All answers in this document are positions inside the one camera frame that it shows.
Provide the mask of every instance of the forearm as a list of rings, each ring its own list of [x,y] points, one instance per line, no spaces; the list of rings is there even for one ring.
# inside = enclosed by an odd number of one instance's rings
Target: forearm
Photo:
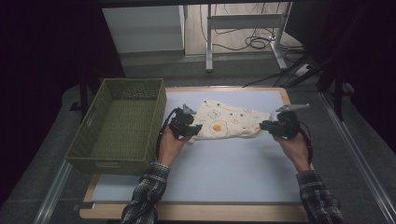
[[[153,162],[140,178],[139,185],[134,189],[131,202],[124,208],[122,224],[155,223],[157,219],[157,202],[166,189],[169,167]]]
[[[301,199],[314,223],[343,223],[340,203],[326,189],[316,171],[297,174]]]

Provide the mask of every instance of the white patterned cloth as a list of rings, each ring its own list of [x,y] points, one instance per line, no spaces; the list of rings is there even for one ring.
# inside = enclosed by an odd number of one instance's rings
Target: white patterned cloth
[[[255,137],[260,123],[270,114],[249,108],[226,105],[215,100],[204,99],[193,124],[202,124],[200,132],[192,139],[219,139],[230,137]]]

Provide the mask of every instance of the basket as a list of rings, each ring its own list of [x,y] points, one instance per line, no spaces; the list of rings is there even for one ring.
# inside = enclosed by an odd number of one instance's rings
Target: basket
[[[156,160],[163,79],[105,79],[65,159],[86,174],[142,175]]]

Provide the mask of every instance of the wooden floor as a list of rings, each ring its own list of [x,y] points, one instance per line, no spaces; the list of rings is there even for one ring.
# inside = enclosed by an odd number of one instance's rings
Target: wooden floor
[[[282,13],[287,3],[257,3],[257,4],[218,4],[212,5],[213,15],[233,14],[273,14]],[[188,16],[185,20],[185,53],[186,55],[205,54],[207,39],[206,31],[207,5],[188,6]],[[271,51],[268,41],[255,43],[254,46],[262,49],[247,47],[246,39],[252,36],[268,38],[273,29],[244,29],[244,30],[213,30],[212,43],[214,53],[236,52],[268,52]],[[285,46],[301,46],[301,44],[284,33],[281,44]]]

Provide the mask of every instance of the person's left hand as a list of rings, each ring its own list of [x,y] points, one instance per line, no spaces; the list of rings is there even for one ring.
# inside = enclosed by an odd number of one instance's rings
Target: person's left hand
[[[183,137],[176,139],[172,133],[172,130],[167,126],[163,131],[163,138],[160,143],[160,155],[158,162],[167,166],[171,166],[175,158],[180,153],[191,137]]]

